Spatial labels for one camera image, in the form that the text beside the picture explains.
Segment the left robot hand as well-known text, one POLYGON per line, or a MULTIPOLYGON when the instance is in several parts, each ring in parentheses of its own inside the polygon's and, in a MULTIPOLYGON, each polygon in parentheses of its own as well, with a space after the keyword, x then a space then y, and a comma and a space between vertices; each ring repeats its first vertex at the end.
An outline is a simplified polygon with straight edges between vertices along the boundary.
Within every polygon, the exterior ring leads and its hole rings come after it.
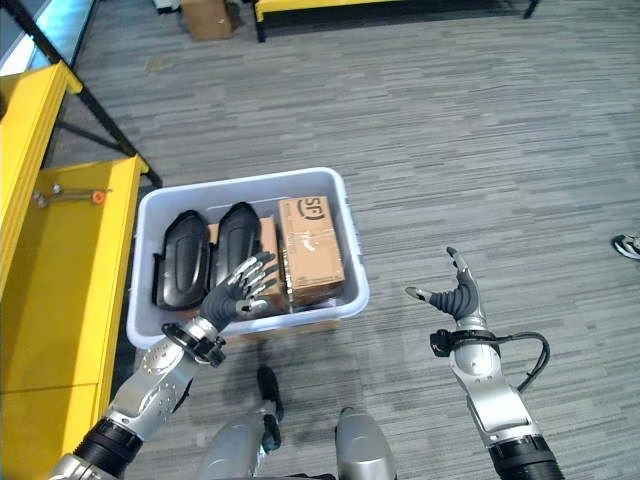
POLYGON ((200 316, 221 333, 233 321, 265 310, 270 301, 264 291, 276 283, 269 278, 277 270, 275 265, 270 265, 274 259, 274 253, 264 251, 238 265, 205 297, 200 316))

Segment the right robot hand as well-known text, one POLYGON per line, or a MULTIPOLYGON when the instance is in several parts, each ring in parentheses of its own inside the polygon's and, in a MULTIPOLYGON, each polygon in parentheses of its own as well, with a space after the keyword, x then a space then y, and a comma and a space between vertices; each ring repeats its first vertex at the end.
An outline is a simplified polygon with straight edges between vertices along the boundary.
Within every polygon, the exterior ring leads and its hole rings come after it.
POLYGON ((457 286, 455 289, 432 292, 419 287, 406 287, 405 292, 412 298, 430 304, 440 312, 451 316, 456 322, 471 325, 485 325, 480 291, 471 269, 463 255, 454 247, 446 252, 456 268, 457 286))

